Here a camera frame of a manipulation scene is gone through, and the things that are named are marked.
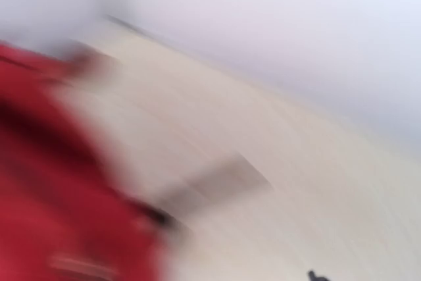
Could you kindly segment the red backpack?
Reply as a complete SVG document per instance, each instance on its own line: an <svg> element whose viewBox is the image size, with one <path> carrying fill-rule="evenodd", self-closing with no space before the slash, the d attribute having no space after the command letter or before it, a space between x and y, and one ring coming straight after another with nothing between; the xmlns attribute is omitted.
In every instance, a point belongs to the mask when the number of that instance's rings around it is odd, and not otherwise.
<svg viewBox="0 0 421 281"><path fill-rule="evenodd" d="M101 62L1 44L1 279L162 280L168 217L115 190L51 84Z"/></svg>

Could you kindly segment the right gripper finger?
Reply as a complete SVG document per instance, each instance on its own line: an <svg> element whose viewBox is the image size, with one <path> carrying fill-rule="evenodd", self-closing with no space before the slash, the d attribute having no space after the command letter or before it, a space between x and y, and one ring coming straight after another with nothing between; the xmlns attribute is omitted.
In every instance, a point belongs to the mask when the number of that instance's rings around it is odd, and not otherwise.
<svg viewBox="0 0 421 281"><path fill-rule="evenodd" d="M310 281L329 281L328 278L326 278L325 276L318 275L313 270L310 270L308 272L308 277Z"/></svg>

